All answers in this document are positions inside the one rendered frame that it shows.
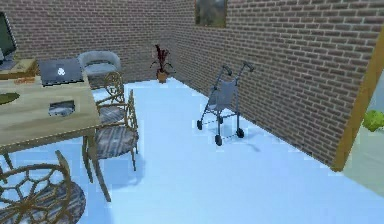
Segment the grey folding stroller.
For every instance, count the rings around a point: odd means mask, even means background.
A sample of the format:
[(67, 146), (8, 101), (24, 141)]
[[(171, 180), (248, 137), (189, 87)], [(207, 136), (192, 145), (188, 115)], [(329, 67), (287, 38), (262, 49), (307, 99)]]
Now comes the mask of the grey folding stroller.
[[(244, 61), (240, 71), (237, 73), (232, 81), (225, 81), (222, 79), (224, 72), (227, 72), (229, 76), (233, 74), (231, 68), (227, 65), (223, 65), (219, 71), (216, 81), (210, 88), (208, 101), (205, 105), (203, 113), (199, 120), (196, 121), (196, 126), (199, 130), (202, 129), (205, 124), (204, 117), (206, 114), (213, 114), (217, 122), (217, 133), (214, 137), (217, 146), (222, 145), (221, 125), (225, 118), (232, 116), (236, 117), (236, 132), (235, 135), (238, 138), (244, 137), (244, 131), (240, 128), (240, 111), (239, 111), (239, 95), (238, 95), (238, 81), (245, 68), (248, 68), (250, 72), (254, 71), (254, 66)], [(222, 115), (224, 109), (228, 108), (232, 100), (235, 100), (235, 111), (228, 115)]]

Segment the red potted house plant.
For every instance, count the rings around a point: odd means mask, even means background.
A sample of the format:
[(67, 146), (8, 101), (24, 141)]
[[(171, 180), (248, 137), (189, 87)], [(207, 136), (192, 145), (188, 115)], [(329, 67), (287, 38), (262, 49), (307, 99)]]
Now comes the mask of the red potted house plant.
[(155, 48), (157, 52), (157, 59), (151, 63), (151, 66), (154, 64), (158, 65), (156, 78), (160, 84), (164, 84), (170, 75), (167, 67), (172, 68), (172, 64), (166, 61), (167, 57), (170, 55), (170, 51), (168, 49), (162, 49), (159, 44), (156, 44)]

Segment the grey laptop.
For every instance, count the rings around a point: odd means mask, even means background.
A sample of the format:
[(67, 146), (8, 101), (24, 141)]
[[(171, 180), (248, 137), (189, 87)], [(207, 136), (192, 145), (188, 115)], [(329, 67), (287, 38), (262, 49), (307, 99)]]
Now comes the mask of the grey laptop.
[(81, 66), (77, 58), (39, 60), (38, 67), (43, 86), (84, 81)]

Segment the wooden dining table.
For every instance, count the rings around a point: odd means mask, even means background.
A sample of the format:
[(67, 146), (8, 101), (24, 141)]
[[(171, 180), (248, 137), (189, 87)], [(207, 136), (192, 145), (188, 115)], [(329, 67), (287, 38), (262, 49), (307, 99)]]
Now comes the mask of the wooden dining table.
[[(17, 93), (19, 97), (0, 105), (0, 158), (11, 165), (12, 152), (82, 137), (88, 177), (99, 181), (105, 199), (110, 201), (95, 142), (95, 131), (101, 127), (101, 121), (88, 80), (50, 87), (44, 87), (40, 77), (27, 84), (0, 80), (0, 93), (3, 92)], [(72, 114), (64, 117), (48, 114), (52, 103), (67, 100), (75, 104)]]

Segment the wooden side cabinet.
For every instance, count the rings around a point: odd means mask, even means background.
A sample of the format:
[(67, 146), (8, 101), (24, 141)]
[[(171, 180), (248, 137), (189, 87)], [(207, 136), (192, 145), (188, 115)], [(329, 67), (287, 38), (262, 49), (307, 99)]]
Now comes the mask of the wooden side cabinet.
[(34, 77), (39, 75), (35, 59), (22, 59), (9, 70), (0, 70), (0, 80)]

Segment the green leafy plant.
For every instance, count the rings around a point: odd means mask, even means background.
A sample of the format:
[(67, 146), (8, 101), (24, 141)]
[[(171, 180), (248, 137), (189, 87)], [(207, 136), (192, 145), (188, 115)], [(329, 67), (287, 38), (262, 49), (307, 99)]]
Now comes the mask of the green leafy plant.
[(384, 127), (384, 113), (377, 110), (370, 110), (365, 113), (363, 126), (371, 132)]

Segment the dark green plate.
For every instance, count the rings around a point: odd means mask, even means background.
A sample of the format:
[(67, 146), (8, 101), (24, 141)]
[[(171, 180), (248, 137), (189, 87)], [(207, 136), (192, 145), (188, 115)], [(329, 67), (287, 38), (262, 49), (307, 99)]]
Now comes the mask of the dark green plate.
[(10, 103), (19, 97), (20, 95), (18, 93), (2, 93), (0, 94), (0, 105)]

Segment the black television set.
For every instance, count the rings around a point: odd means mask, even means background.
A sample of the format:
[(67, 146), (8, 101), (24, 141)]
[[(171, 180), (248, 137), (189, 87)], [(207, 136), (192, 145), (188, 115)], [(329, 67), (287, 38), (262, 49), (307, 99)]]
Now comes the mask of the black television set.
[(0, 11), (0, 65), (11, 60), (17, 50), (17, 44), (5, 12)]

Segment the framed wall picture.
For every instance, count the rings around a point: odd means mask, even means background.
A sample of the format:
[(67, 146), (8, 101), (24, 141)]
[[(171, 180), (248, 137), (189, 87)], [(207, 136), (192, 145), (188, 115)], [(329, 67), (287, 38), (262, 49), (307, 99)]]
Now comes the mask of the framed wall picture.
[(195, 24), (225, 28), (228, 0), (195, 0)]

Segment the wooden door frame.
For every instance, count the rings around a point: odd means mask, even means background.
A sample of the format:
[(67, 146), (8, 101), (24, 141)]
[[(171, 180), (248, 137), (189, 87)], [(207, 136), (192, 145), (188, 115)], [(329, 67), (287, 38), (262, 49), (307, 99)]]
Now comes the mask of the wooden door frame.
[(363, 81), (359, 86), (359, 91), (356, 96), (350, 118), (347, 121), (343, 135), (336, 149), (335, 158), (330, 169), (334, 172), (341, 172), (349, 154), (353, 143), (360, 129), (364, 114), (369, 106), (371, 97), (379, 82), (382, 70), (384, 69), (384, 25), (378, 35), (376, 45), (374, 47), (371, 59), (367, 65), (367, 70), (364, 74)]

